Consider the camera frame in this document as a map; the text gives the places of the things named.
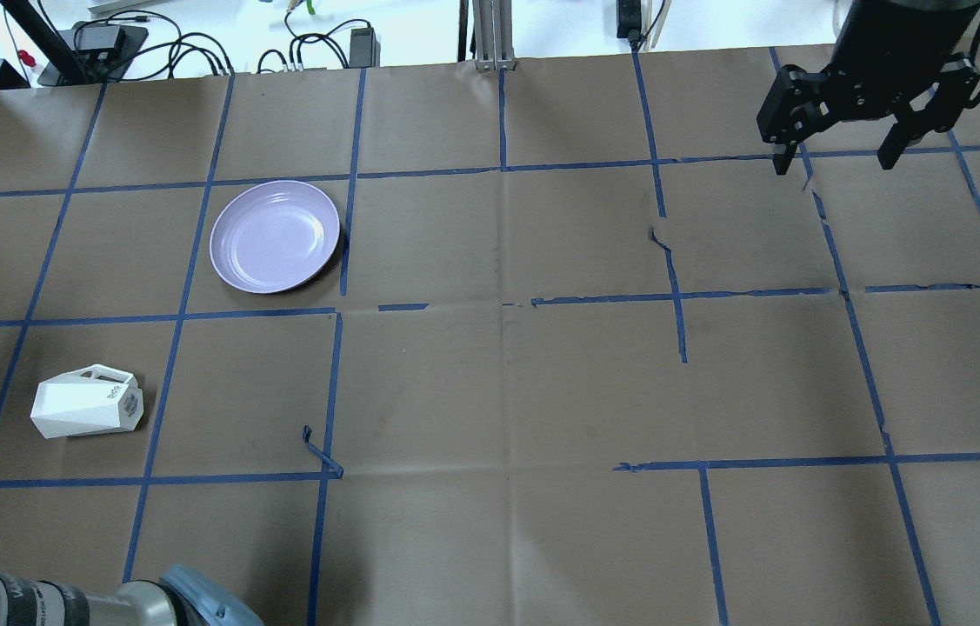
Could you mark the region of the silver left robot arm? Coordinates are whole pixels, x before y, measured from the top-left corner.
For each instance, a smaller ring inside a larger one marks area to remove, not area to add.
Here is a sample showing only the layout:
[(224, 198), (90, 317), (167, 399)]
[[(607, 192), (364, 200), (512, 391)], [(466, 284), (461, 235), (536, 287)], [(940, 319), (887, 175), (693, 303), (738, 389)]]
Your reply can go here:
[[(135, 374), (92, 364), (39, 384), (30, 417), (44, 437), (132, 431), (144, 413)], [(214, 580), (172, 565), (110, 595), (0, 573), (0, 625), (262, 625)]]

